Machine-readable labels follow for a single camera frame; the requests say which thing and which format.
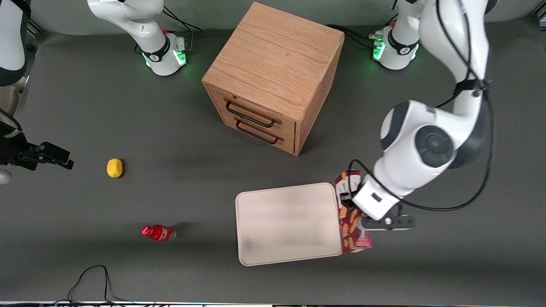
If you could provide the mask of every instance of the red bottle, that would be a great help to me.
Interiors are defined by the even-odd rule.
[[[140,232],[155,241],[172,241],[176,237],[173,227],[163,225],[144,226]]]

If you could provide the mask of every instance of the wooden cube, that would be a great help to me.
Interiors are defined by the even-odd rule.
[[[342,45],[340,31],[254,2],[201,81],[227,126],[297,156]]]

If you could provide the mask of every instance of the drawer handle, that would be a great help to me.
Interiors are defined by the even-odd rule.
[[[243,128],[239,127],[239,124],[240,124],[240,123],[241,123],[241,121],[240,121],[240,120],[237,120],[237,124],[235,124],[235,126],[237,127],[237,129],[238,129],[239,131],[244,132],[244,133],[250,135],[251,137],[255,137],[255,138],[259,139],[260,141],[264,141],[264,142],[266,142],[266,143],[268,143],[268,144],[271,144],[271,145],[277,144],[277,142],[278,142],[278,140],[279,140],[279,137],[276,137],[274,141],[270,141],[270,140],[268,140],[268,139],[266,139],[266,138],[262,138],[261,136],[255,134],[255,133],[252,133],[252,132],[250,132],[250,131],[248,131],[247,129],[243,129]]]
[[[275,123],[275,120],[271,120],[271,123],[264,123],[264,122],[255,120],[255,119],[253,119],[253,118],[251,118],[251,117],[246,116],[246,115],[243,114],[243,113],[240,113],[240,112],[237,112],[237,111],[235,111],[235,110],[233,110],[233,109],[230,109],[229,106],[232,104],[232,102],[231,102],[231,101],[228,101],[227,99],[226,99],[226,101],[227,101],[227,103],[225,104],[225,108],[228,109],[228,111],[229,111],[230,113],[233,113],[233,114],[235,114],[235,115],[239,115],[239,116],[241,116],[242,118],[244,118],[245,120],[251,121],[251,122],[253,122],[253,123],[257,124],[257,125],[260,125],[260,126],[262,126],[262,127],[265,127],[265,128],[271,128],[271,127],[273,127],[273,124]]]

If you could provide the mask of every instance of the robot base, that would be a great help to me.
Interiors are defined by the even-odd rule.
[[[153,62],[146,58],[146,65],[152,71],[160,76],[168,76],[176,73],[180,67],[186,65],[186,42],[183,37],[178,37],[172,33],[165,35],[170,40],[170,49],[163,56],[160,62]]]
[[[372,59],[381,63],[381,65],[383,65],[385,68],[399,70],[408,66],[411,60],[415,58],[419,45],[417,45],[417,47],[413,50],[409,50],[408,48],[408,54],[399,55],[396,49],[389,44],[388,40],[385,39],[391,29],[391,26],[387,26],[375,32],[375,35],[382,36],[383,39],[378,45],[376,43],[376,48],[373,50]]]

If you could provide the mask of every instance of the drawer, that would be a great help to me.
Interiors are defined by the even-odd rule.
[[[233,129],[237,129],[239,132],[249,135],[255,139],[258,139],[271,146],[277,147],[290,154],[294,154],[294,138],[283,137],[275,135],[263,127],[256,126],[255,124],[241,119],[237,116],[230,116],[224,118],[224,123]]]
[[[229,95],[210,87],[209,91],[212,100],[221,113],[221,117],[224,121],[229,117],[236,116],[274,135],[294,139],[294,121],[256,110],[256,108],[249,106],[248,102],[245,102],[242,98],[235,95]]]

